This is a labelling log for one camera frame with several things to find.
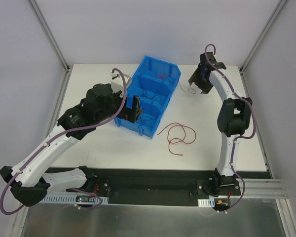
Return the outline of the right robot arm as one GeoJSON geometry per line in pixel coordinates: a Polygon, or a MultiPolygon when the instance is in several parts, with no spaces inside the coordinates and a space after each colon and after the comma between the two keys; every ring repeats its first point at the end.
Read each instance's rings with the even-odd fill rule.
{"type": "Polygon", "coordinates": [[[217,197],[225,194],[236,186],[236,160],[239,137],[249,128],[251,111],[248,103],[250,98],[241,97],[226,79],[217,71],[226,73],[223,62],[217,62],[214,53],[200,55],[200,63],[192,74],[188,83],[195,84],[202,94],[208,94],[212,88],[218,92],[222,107],[220,109],[217,126],[222,135],[220,159],[215,168],[214,177],[202,185],[202,191],[217,197]]]}

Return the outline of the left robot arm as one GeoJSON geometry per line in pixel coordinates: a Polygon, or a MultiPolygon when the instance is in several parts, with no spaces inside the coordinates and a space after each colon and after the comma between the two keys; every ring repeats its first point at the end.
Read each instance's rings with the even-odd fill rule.
{"type": "Polygon", "coordinates": [[[66,150],[114,115],[135,123],[143,112],[140,98],[134,95],[130,108],[126,106],[127,98],[122,91],[114,92],[110,84],[100,83],[89,89],[78,105],[67,109],[58,119],[35,151],[19,164],[0,170],[13,196],[30,207],[57,191],[77,188],[94,192],[98,180],[87,166],[54,174],[46,171],[66,150]]]}

